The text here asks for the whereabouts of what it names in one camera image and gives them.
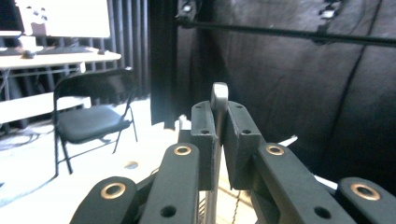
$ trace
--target white floor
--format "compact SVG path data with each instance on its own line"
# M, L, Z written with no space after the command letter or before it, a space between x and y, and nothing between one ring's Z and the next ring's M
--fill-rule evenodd
M60 175L48 184L54 174L53 135L47 133L50 127L32 127L29 131L47 134L42 134L30 146L0 151L0 180L6 182L0 188L0 200L6 202L0 207L0 223L68 223L77 206L100 180L117 175L137 183L149 176L160 166L165 150L177 141L177 133L164 130L162 124L151 126L149 100L133 102L132 107L138 143L130 128L122 133L116 154L111 154L114 145L110 144L78 156L72 160L72 175L63 162ZM92 141L69 146L70 155L102 144ZM126 169L130 162L137 162L137 168ZM223 168L224 164L219 182L222 190L219 191L217 223L255 223L257 217L251 204L248 199L238 200L238 191L229 190L227 172ZM7 201L13 197L17 200Z

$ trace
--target black folding chair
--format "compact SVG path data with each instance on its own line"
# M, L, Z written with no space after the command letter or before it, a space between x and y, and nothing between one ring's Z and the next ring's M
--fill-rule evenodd
M66 143L82 144L94 139L103 139L107 134L119 132L113 153L117 150L121 131L134 125L130 103L137 90L137 77L133 71L116 69L106 72L84 73L62 79L53 94L53 124L55 132L55 176L59 174L59 147L61 139L64 160L69 174L73 174ZM58 111L58 99L65 96L91 97L92 106ZM115 105L125 103L124 113L117 113ZM131 120L125 118L131 113ZM136 128L134 137L137 142Z

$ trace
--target metal rod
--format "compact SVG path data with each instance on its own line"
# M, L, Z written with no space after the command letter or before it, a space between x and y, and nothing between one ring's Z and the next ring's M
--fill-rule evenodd
M100 44L100 49L105 49L105 39L104 38L100 38L99 44ZM101 64L102 64L102 69L106 70L107 69L106 63L102 62Z
M316 41L332 41L332 42L348 43L348 44L372 45L372 46L396 48L396 39L383 38L383 37L321 34L317 32L282 30L282 29L239 26L239 25L224 25L224 24L215 24L209 22L183 21L183 20L177 20L177 25L187 28L198 28L198 29L206 29L206 30L219 30L219 31L256 34L256 35L275 35L275 36L295 37L301 39L311 39Z
M3 82L2 82L2 85L0 87L0 93L1 93L1 90L4 88L4 97L5 97L6 101L9 100L9 84L8 84L9 72L10 72L10 69L5 69L5 70L2 71Z
M143 71L142 71L142 11L141 11L141 1L136 1L136 28L135 28L135 59L136 59L136 71L138 77L138 94L142 95L142 86L143 86Z
M116 21L114 19L114 7L113 7L113 0L107 0L107 7L108 7L108 19L110 20L110 36L111 36L111 43L110 48L112 52L117 52L117 45L116 45ZM117 62L113 61L113 68L117 68Z
M40 37L39 38L41 46L46 48L48 46L47 43L47 38L46 37ZM49 67L46 67L46 75L47 75L47 81L49 85L49 91L54 91L55 90L55 80L53 79L53 74L52 71Z
M70 68L68 71L69 72L77 72L78 70L79 70L78 68ZM29 76L45 75L46 71L30 72L30 73L23 73L23 74L12 74L11 77L29 77ZM66 70L64 70L64 69L56 69L56 70L52 70L51 71L52 74L54 74L54 73L62 73L62 72L66 72Z
M143 95L148 95L150 92L149 87L149 3L148 1L142 0L143 10L141 17L142 19L142 78L143 78Z
M93 48L93 38L88 38L88 45ZM96 71L96 63L90 63L91 71Z
M205 196L205 224L216 224L216 205L218 198L218 188L219 188L219 171L221 162L221 133L222 126L224 123L224 118L227 113L228 105L228 87L227 84L222 82L215 82L213 84L212 96L210 99L210 107L212 108L216 135L219 140L216 143L215 148L215 158L214 158L214 183L213 189L206 192Z
M133 21L135 20L134 18L134 14L136 12L136 7L135 5L132 3L131 0L128 0L126 2L126 10L127 10L127 35L128 35L128 49L127 49L127 54L129 57L129 61L127 62L127 66L132 67L132 69L134 69L135 64L134 64L134 23Z
M123 30L123 12L122 12L122 2L123 1L117 1L117 25L118 25L118 29L117 29L117 38L118 38L118 53L120 55L125 55L125 46L124 46L124 30ZM119 59L120 61L120 67L124 68L125 67L125 58L121 57Z

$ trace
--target computer monitor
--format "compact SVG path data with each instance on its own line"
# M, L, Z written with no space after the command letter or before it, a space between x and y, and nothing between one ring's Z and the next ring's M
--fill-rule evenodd
M0 5L0 37L15 36L21 34L13 2L11 0L2 1Z
M25 35L110 37L107 0L14 0Z

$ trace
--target chair seat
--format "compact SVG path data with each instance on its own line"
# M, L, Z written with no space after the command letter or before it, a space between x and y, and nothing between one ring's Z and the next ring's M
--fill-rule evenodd
M111 105L97 105L59 114L58 131L63 140L78 144L119 132L130 124L131 121L124 119Z

